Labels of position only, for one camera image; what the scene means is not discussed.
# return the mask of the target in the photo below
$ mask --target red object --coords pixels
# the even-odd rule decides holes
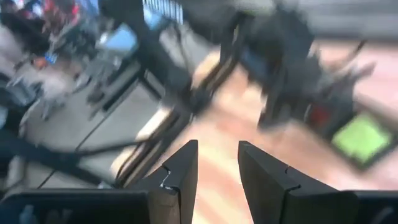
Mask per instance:
[[[44,11],[50,11],[54,8],[54,2],[51,0],[45,0],[44,1]]]
[[[72,14],[75,16],[79,13],[79,5],[75,4],[75,7],[72,9]]]
[[[324,107],[312,105],[312,111],[309,117],[310,123],[316,127],[324,125],[330,118],[330,112]]]

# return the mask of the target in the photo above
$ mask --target wooden table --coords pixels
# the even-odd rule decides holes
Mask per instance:
[[[348,53],[353,46],[322,44],[322,58],[332,60]],[[377,107],[384,114],[398,110],[398,49],[367,47],[358,63],[377,61],[372,78],[362,81],[357,89],[359,101]],[[218,54],[210,54],[197,68],[198,83],[218,61]],[[258,86],[248,85],[245,71],[238,67],[215,96],[212,106],[197,118],[161,157],[163,161],[190,139],[199,141],[199,174],[195,202],[194,223],[252,223],[238,169],[238,141],[247,140],[281,161],[301,170],[336,189],[398,189],[398,151],[394,151],[366,172],[359,172],[336,155],[327,144],[292,122],[287,127],[262,133],[257,121],[264,104]],[[140,132],[139,138],[149,134],[168,113],[159,112]],[[114,162],[113,171],[134,149],[126,149]]]

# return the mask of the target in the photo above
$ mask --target green pad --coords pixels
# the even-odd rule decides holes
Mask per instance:
[[[365,163],[392,141],[392,134],[381,129],[370,115],[360,114],[338,131],[332,143],[347,156]]]

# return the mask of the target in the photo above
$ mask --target wooden board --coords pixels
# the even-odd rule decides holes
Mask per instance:
[[[343,56],[350,48],[330,44],[323,46],[322,55],[325,60]],[[367,50],[370,53],[362,55],[360,63],[379,57],[385,61],[381,62],[384,63],[382,67],[376,69],[373,80],[363,81],[359,85],[357,95],[360,100],[371,102],[371,106],[383,108],[383,113],[390,113],[394,109],[394,103],[391,103],[394,99],[389,98],[386,104],[378,98],[386,94],[388,88],[392,89],[391,82],[398,82],[398,78],[389,76],[392,72],[391,59],[398,55],[398,51],[391,52],[384,48]],[[198,67],[195,83],[198,83],[217,61],[218,53],[210,54]],[[281,161],[337,189],[398,189],[398,170],[395,165],[398,162],[398,151],[389,154],[367,172],[360,173],[298,124],[291,123],[271,133],[259,132],[256,126],[263,104],[264,100],[260,97],[258,87],[249,86],[246,72],[238,67],[217,93],[212,106],[180,135],[153,168],[156,169],[187,141],[199,141],[194,223],[252,223],[239,176],[239,140],[247,140]],[[161,108],[141,131],[139,138],[153,131],[167,111]],[[118,170],[120,164],[132,152],[134,149],[126,149],[115,160],[113,170]]]

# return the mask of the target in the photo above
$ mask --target machine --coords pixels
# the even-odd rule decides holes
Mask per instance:
[[[153,8],[158,7],[150,1],[144,3]],[[119,223],[165,223],[165,220],[169,223],[191,223],[197,181],[197,142],[190,141],[160,169],[149,177],[145,178],[145,175],[192,118],[206,109],[214,92],[228,78],[234,66],[245,59],[251,62],[247,60],[251,57],[265,60],[265,63],[259,63],[265,70],[251,67],[250,63],[245,66],[249,71],[260,71],[251,72],[249,78],[264,87],[271,105],[266,108],[260,126],[271,128],[295,118],[308,124],[321,137],[330,138],[329,141],[336,146],[346,147],[333,136],[347,120],[356,118],[349,93],[353,83],[369,75],[372,67],[344,73],[342,78],[331,78],[328,74],[341,67],[327,70],[319,64],[316,56],[307,57],[314,34],[299,13],[287,10],[282,4],[278,3],[275,10],[264,17],[225,4],[212,5],[200,13],[193,6],[195,4],[190,1],[181,0],[170,3],[169,9],[179,11],[182,8],[183,19],[194,32],[211,43],[221,45],[221,57],[207,78],[197,88],[191,89],[192,78],[188,71],[173,63],[156,34],[146,24],[141,1],[99,2],[104,20],[113,22],[108,31],[125,24],[135,33],[139,43],[136,52],[139,72],[150,72],[166,94],[146,82],[148,91],[157,99],[171,100],[174,110],[148,139],[71,153],[33,146],[8,130],[0,130],[0,150],[94,185],[105,183],[111,188],[72,192],[39,189],[11,196],[4,192],[0,218],[9,218],[12,222],[27,220],[25,223],[32,223],[35,219],[46,220],[49,219],[50,208],[57,203],[62,204],[57,207],[61,213],[55,212],[55,222],[58,223],[59,219],[67,223],[71,220],[74,223],[108,220],[106,216],[93,215],[91,208],[97,209],[96,214],[102,211],[103,215],[109,217],[124,217],[118,219]],[[141,76],[141,81],[146,81],[145,76]],[[348,94],[336,94],[342,90]],[[341,110],[334,111],[336,106]],[[339,115],[338,120],[335,120],[335,114]],[[376,144],[377,147],[390,146],[386,141],[380,142],[382,144]],[[239,168],[255,223],[380,224],[397,221],[396,192],[337,192],[248,145],[242,142],[239,146]],[[143,150],[135,155],[133,161],[128,161],[120,168],[116,180],[107,180],[78,167],[83,157],[118,151],[126,146],[142,147]],[[275,197],[258,196],[270,194]],[[105,203],[101,203],[105,199],[109,199],[116,207],[120,206],[120,209],[113,210],[112,214],[107,213],[109,210],[104,207]],[[318,209],[315,215],[313,207]]]

